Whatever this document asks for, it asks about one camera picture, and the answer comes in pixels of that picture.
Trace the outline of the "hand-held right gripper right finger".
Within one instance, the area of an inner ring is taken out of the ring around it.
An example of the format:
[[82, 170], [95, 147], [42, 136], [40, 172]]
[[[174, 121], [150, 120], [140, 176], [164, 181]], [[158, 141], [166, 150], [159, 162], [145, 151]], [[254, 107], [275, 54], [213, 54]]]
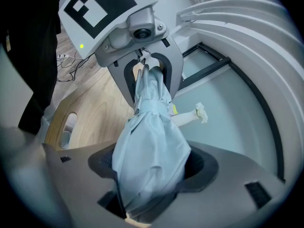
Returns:
[[185, 178], [140, 216], [154, 228], [253, 228], [272, 212], [284, 183], [252, 159], [190, 142]]

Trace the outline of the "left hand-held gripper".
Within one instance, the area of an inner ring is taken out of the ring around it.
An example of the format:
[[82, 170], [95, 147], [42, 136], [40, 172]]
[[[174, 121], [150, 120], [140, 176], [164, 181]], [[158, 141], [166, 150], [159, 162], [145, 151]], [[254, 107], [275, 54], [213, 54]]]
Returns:
[[134, 107], [134, 52], [169, 35], [153, 12], [158, 0], [66, 0], [59, 17], [82, 58], [95, 54], [108, 70], [130, 107]]

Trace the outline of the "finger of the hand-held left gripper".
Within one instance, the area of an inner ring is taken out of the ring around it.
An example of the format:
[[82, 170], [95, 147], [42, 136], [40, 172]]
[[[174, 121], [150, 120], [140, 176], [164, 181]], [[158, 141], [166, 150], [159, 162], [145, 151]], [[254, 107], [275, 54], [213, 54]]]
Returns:
[[180, 87], [183, 56], [173, 38], [164, 38], [145, 46], [152, 58], [159, 61], [163, 81], [173, 99]]

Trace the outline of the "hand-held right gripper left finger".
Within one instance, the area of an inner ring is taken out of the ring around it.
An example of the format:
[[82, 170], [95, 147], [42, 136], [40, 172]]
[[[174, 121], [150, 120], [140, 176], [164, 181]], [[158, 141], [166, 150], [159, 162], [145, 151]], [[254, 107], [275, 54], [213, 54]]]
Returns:
[[112, 170], [114, 143], [56, 151], [44, 144], [47, 166], [73, 228], [131, 228]]

